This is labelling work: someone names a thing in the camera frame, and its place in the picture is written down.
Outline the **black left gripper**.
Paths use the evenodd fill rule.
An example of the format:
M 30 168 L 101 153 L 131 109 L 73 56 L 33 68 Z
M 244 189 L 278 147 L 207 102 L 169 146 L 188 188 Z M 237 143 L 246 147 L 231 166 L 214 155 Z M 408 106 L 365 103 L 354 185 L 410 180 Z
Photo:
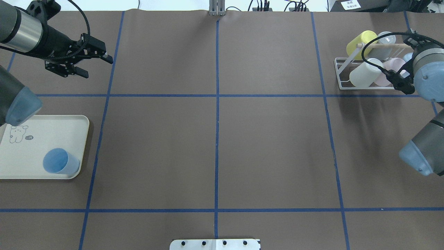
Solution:
M 83 59 L 100 58 L 109 64 L 113 64 L 113 58 L 108 55 L 103 41 L 82 33 L 80 40 L 76 42 L 48 24 L 48 20 L 61 11 L 61 6 L 55 0 L 34 0 L 29 4 L 26 11 L 39 21 L 42 27 L 42 34 L 37 45 L 30 52 L 27 52 L 27 55 L 51 62 L 64 61 L 78 55 Z M 77 75 L 89 78 L 87 70 L 71 64 L 62 65 L 46 62 L 45 69 L 60 77 L 66 78 L 70 75 Z

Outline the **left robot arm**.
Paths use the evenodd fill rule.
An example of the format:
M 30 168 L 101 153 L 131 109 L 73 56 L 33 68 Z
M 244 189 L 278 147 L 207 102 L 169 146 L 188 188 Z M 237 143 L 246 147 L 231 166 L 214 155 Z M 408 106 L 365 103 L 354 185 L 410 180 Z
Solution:
M 112 64 L 106 44 L 91 35 L 84 11 L 74 1 L 70 3 L 80 12 L 87 27 L 78 41 L 48 24 L 61 11 L 56 1 L 34 0 L 26 9 L 1 1 L 1 49 L 40 59 L 46 70 L 63 78 L 71 75 L 88 78 L 88 71 L 77 66 L 83 60 L 98 58 Z M 42 106 L 29 87 L 1 67 L 1 125 L 21 126 Z

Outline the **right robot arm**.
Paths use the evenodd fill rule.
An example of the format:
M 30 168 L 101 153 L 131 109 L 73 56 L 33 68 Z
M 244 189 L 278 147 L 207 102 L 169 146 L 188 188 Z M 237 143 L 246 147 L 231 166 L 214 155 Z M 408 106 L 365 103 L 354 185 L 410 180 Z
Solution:
M 406 69 L 417 95 L 432 106 L 443 106 L 443 48 L 432 42 L 415 47 Z M 415 171 L 443 176 L 443 110 L 436 110 L 427 124 L 399 151 L 399 157 Z

